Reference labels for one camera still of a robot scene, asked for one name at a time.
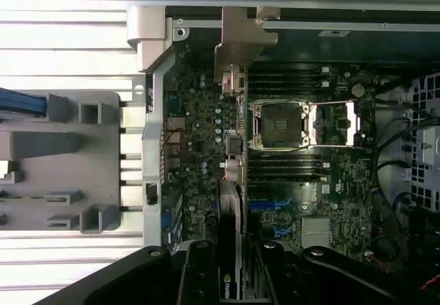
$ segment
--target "silver metal bracket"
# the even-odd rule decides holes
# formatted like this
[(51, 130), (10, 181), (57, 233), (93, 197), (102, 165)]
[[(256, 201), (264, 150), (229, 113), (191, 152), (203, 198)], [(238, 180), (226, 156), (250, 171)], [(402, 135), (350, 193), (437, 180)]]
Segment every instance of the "silver metal bracket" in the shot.
[(151, 73), (171, 50), (173, 20), (165, 6), (133, 6), (127, 12), (127, 42), (137, 52), (137, 69)]
[(266, 48), (278, 43), (278, 34), (266, 32), (263, 23), (267, 19), (279, 19), (280, 9), (258, 7), (256, 18), (248, 19), (248, 9), (226, 6), (222, 12), (221, 43), (215, 47), (214, 80), (223, 83), (234, 79), (223, 77), (231, 73), (233, 66), (248, 68)]

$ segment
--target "cpu socket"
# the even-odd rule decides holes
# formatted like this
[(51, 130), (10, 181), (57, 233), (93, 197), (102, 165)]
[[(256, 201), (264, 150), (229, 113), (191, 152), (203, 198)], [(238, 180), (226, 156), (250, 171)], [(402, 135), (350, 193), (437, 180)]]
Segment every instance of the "cpu socket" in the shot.
[[(329, 121), (333, 123), (333, 108), (346, 113), (334, 117), (334, 130), (341, 139), (326, 141)], [(311, 147), (353, 147), (360, 130), (360, 118), (353, 101), (302, 102), (257, 100), (249, 105), (253, 112), (253, 137), (248, 146), (255, 150), (284, 151)]]

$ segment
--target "screw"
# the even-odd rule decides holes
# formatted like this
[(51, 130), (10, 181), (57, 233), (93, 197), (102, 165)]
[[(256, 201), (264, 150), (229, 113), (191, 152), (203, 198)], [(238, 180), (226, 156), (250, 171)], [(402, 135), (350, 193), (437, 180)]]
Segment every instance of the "screw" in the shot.
[(158, 257), (161, 255), (162, 252), (160, 252), (159, 250), (153, 250), (152, 252), (150, 252), (150, 256), (153, 257)]
[(321, 249), (312, 249), (310, 251), (310, 253), (314, 256), (323, 256), (324, 255), (324, 251)]
[(276, 244), (274, 242), (266, 242), (264, 244), (264, 248), (266, 248), (266, 249), (275, 249), (275, 247), (276, 247)]
[(206, 248), (207, 246), (208, 246), (208, 243), (206, 243), (206, 242), (200, 242), (199, 244), (197, 244), (197, 248), (199, 248), (199, 249)]

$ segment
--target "motherboard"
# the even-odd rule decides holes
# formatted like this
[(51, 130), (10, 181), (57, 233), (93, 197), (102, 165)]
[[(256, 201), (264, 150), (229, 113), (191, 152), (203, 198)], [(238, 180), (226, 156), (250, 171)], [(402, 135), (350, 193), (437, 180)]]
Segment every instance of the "motherboard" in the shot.
[[(370, 240), (374, 71), (255, 64), (246, 90), (226, 96), (209, 68), (185, 70), (166, 87), (164, 130), (167, 180), (183, 190), (183, 239), (216, 240), (218, 181), (226, 179), (237, 182), (245, 221), (257, 217), (264, 238), (361, 260)], [(313, 137), (302, 132), (307, 125)]]

